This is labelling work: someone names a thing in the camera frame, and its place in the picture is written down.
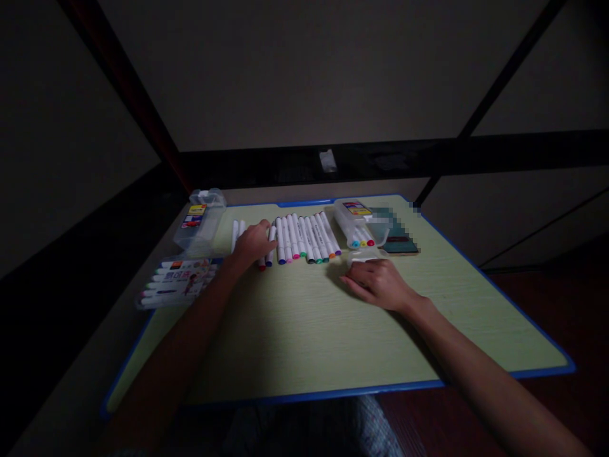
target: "wrist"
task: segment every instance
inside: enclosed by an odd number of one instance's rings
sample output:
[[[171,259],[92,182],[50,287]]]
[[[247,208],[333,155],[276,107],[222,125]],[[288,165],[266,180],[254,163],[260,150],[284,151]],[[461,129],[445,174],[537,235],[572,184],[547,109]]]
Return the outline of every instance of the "wrist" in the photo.
[[[399,313],[411,323],[417,324],[434,319],[439,311],[429,298],[418,296],[413,300],[406,301],[400,307]]]
[[[224,258],[222,267],[219,271],[229,273],[232,277],[239,278],[246,272],[248,267],[247,260],[243,259],[243,257],[238,254],[233,253]]]

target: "clear plastic box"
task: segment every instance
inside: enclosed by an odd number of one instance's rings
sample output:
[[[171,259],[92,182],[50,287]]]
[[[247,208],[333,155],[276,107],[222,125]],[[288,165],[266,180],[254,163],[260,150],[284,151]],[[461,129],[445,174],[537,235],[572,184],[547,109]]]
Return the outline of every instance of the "clear plastic box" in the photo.
[[[197,189],[190,196],[190,203],[192,205],[173,241],[189,257],[211,256],[212,242],[222,214],[226,211],[226,199],[220,189]]]
[[[359,246],[352,245],[353,240],[360,238],[355,236],[356,228],[367,229],[374,241],[373,245],[382,246],[387,241],[392,222],[389,218],[378,217],[357,199],[334,201],[334,218],[347,238],[347,246],[350,249],[359,248]]]
[[[389,254],[378,248],[362,248],[351,251],[347,256],[347,268],[351,268],[353,262],[366,262],[372,259],[389,259]]]

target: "product label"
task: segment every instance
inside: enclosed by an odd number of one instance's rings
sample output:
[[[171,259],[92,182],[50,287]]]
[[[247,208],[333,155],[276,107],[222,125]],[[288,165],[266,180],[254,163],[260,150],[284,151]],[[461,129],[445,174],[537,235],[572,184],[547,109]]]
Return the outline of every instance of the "product label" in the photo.
[[[203,220],[203,213],[205,213],[205,209],[207,205],[193,205],[188,210],[188,214],[182,221],[181,227],[183,229],[187,229],[189,227],[198,227],[201,225],[201,221]]]
[[[354,216],[372,216],[372,212],[358,201],[344,202],[343,205]]]

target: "hand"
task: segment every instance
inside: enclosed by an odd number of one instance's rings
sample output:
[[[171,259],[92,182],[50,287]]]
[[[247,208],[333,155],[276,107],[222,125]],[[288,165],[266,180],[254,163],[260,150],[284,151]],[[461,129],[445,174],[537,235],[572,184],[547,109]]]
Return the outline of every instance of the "hand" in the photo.
[[[235,251],[230,258],[245,270],[262,256],[266,256],[277,247],[277,241],[269,241],[266,231],[271,227],[268,220],[262,219],[259,224],[250,225],[237,239]]]
[[[353,262],[346,276],[341,276],[341,281],[363,301],[406,316],[418,308],[433,306],[429,298],[419,295],[406,284],[389,260]]]

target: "plastic marker case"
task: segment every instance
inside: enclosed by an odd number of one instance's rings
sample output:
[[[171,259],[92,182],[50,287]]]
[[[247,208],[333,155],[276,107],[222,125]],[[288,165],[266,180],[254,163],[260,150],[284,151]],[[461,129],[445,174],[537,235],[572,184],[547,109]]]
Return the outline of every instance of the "plastic marker case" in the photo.
[[[190,196],[190,203],[173,241],[185,249],[189,257],[211,256],[218,223],[226,211],[226,199],[220,189],[197,189]]]
[[[357,236],[356,227],[364,230],[364,233],[367,229],[374,244],[382,246],[387,241],[393,223],[393,220],[387,217],[378,217],[366,205],[354,199],[335,200],[334,218],[347,238],[347,245],[350,249],[356,249],[350,241],[354,239],[361,241]]]
[[[170,257],[163,259],[162,275],[154,275],[145,289],[135,298],[140,310],[167,306],[190,305],[216,275],[221,258],[185,259]]]

